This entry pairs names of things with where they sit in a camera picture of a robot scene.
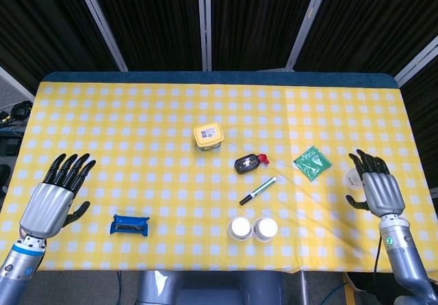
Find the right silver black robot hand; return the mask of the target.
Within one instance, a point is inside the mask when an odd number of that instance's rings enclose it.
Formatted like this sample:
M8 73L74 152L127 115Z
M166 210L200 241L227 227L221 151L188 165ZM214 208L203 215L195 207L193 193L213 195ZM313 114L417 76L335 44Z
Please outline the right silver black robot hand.
M365 201L358 202L351 195L346 195L348 204L358 210L370 211L376 217L401 215L405 203L397 180L390 173L385 161L360 149L356 152L356 154L349 153L348 156L359 174Z

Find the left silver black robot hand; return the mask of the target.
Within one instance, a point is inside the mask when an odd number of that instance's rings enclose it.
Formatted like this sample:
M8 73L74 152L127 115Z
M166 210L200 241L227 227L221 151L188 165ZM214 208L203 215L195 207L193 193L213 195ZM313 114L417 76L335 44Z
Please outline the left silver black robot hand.
M87 175L96 164L88 153L67 157L62 153L51 164L42 182L33 191L20 220L20 237L49 239L63 227L80 219L90 207L83 202L71 211Z

